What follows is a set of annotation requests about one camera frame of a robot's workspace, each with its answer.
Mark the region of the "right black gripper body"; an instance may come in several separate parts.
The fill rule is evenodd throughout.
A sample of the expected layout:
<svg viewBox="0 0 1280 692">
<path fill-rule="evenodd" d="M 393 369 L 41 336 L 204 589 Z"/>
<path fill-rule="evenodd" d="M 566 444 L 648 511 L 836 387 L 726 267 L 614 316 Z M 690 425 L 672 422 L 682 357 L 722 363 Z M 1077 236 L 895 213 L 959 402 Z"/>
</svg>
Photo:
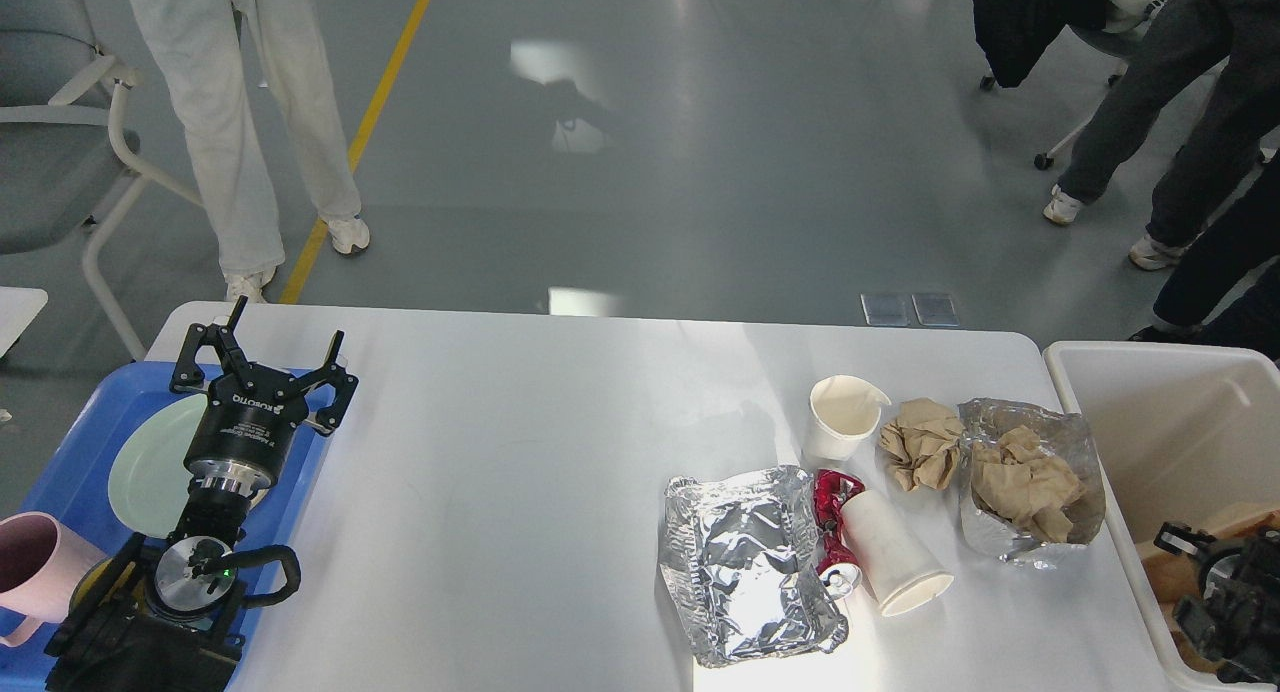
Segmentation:
<svg viewBox="0 0 1280 692">
<path fill-rule="evenodd" d="M 1201 542 L 1196 549 L 1199 595 L 1202 599 L 1210 599 L 1225 581 L 1236 578 L 1244 542 Z"/>
</svg>

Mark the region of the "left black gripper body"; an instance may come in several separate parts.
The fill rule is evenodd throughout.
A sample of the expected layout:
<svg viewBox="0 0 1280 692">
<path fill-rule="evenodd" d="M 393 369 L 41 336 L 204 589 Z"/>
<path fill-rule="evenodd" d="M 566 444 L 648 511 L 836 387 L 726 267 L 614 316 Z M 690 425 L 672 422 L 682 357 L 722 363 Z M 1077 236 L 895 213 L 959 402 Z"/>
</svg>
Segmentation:
<svg viewBox="0 0 1280 692">
<path fill-rule="evenodd" d="M 276 397 L 270 379 L 246 390 L 233 374 L 224 374 L 209 390 L 183 466 L 195 478 L 239 475 L 253 490 L 270 489 L 278 484 L 294 432 L 307 414 L 305 397 Z"/>
</svg>

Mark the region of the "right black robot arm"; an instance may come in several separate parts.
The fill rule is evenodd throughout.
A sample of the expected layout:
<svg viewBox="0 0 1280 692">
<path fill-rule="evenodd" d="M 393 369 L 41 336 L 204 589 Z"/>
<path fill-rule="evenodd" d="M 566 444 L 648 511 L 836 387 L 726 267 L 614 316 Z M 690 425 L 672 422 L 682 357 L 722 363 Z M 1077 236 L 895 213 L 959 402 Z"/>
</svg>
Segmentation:
<svg viewBox="0 0 1280 692">
<path fill-rule="evenodd" d="M 1279 683 L 1279 532 L 1220 540 L 1166 522 L 1155 546 L 1197 565 L 1198 592 L 1181 596 L 1172 619 L 1199 656 L 1221 663 L 1225 683 Z"/>
</svg>

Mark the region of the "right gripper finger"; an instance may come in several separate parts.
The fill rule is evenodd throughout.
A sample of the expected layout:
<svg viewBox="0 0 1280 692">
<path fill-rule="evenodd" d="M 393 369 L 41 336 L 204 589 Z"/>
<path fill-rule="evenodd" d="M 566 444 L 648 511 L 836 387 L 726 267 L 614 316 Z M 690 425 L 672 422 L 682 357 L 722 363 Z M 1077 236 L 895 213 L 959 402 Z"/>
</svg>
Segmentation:
<svg viewBox="0 0 1280 692">
<path fill-rule="evenodd" d="M 1207 562 L 1213 554 L 1216 539 L 1204 531 L 1197 531 L 1189 524 L 1165 522 L 1155 537 L 1155 547 L 1174 556 L 1189 556 L 1196 562 Z"/>
</svg>

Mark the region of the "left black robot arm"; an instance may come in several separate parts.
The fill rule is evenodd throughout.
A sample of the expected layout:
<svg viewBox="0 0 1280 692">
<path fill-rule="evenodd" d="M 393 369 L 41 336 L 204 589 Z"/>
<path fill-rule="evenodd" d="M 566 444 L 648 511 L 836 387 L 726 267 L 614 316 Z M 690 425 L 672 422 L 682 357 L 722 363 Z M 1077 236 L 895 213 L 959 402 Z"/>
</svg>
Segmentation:
<svg viewBox="0 0 1280 692">
<path fill-rule="evenodd" d="M 236 340 L 241 297 L 223 324 L 193 324 L 170 391 L 198 400 L 183 443 L 183 508 L 159 533 L 136 531 L 72 596 L 47 642 L 49 691 L 223 691 L 242 659 L 244 617 L 291 597 L 302 576 L 291 522 L 259 524 L 297 490 L 296 434 L 340 426 L 358 385 L 334 333 L 317 368 L 271 368 Z"/>
</svg>

